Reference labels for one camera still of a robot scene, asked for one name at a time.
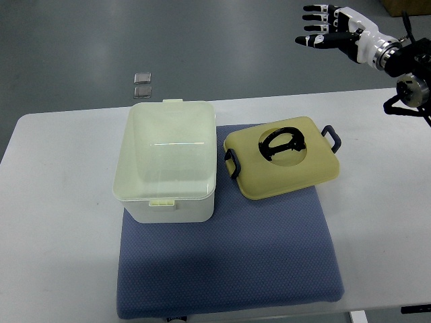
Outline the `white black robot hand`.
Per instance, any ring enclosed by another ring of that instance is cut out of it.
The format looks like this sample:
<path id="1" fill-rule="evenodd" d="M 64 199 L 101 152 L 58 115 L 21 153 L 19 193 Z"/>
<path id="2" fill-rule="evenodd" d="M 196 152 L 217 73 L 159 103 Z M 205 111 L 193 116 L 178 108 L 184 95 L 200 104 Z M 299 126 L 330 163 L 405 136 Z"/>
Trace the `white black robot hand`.
<path id="1" fill-rule="evenodd" d="M 313 24 L 304 27 L 310 34 L 296 37 L 296 44 L 322 50 L 337 48 L 353 62 L 381 71 L 389 57 L 402 48 L 398 39 L 381 33 L 373 21 L 350 7 L 314 4 L 303 10 L 302 19 Z"/>

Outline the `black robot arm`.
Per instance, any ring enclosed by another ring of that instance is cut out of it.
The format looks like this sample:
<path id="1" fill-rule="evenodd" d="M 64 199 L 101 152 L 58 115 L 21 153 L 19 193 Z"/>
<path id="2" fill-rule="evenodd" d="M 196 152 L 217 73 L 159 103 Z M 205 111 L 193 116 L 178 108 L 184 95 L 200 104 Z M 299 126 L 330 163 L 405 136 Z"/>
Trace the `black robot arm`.
<path id="1" fill-rule="evenodd" d="M 430 39 L 416 40 L 406 11 L 402 18 L 410 44 L 390 48 L 380 59 L 385 73 L 397 78 L 397 94 L 383 108 L 386 114 L 420 117 L 430 124 Z"/>

